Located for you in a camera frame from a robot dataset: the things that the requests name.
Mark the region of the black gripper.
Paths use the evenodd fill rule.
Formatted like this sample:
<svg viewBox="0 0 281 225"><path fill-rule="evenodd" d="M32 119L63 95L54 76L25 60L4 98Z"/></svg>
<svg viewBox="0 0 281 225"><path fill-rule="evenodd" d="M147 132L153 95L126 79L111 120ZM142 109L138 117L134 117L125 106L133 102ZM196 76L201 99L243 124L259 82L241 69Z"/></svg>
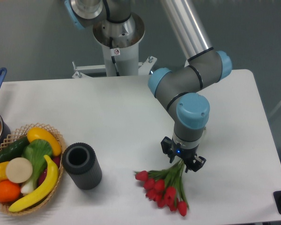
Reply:
<svg viewBox="0 0 281 225"><path fill-rule="evenodd" d="M198 142L178 142L177 140L164 137L161 141L161 148L163 154L170 159L170 164L173 162L175 156L181 158L186 166L185 173L188 171L197 172L201 169L206 159L197 155Z"/></svg>

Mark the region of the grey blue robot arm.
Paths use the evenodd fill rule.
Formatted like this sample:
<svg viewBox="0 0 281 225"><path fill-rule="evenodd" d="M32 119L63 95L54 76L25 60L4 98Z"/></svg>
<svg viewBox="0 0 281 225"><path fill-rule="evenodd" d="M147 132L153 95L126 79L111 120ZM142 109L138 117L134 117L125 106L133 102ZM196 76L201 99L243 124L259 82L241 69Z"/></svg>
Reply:
<svg viewBox="0 0 281 225"><path fill-rule="evenodd" d="M190 0L163 0L161 5L186 57L185 66L172 72L152 70L154 59L139 62L139 43L144 37L142 19L128 0L66 0L66 10L79 29L92 26L101 45L104 64L75 67L77 76L104 70L107 76L149 75L148 87L174 120L173 135L162 142L170 160L179 157L187 170L198 171L205 159L197 148L209 118L210 105L199 91L232 71L230 57L215 51Z"/></svg>

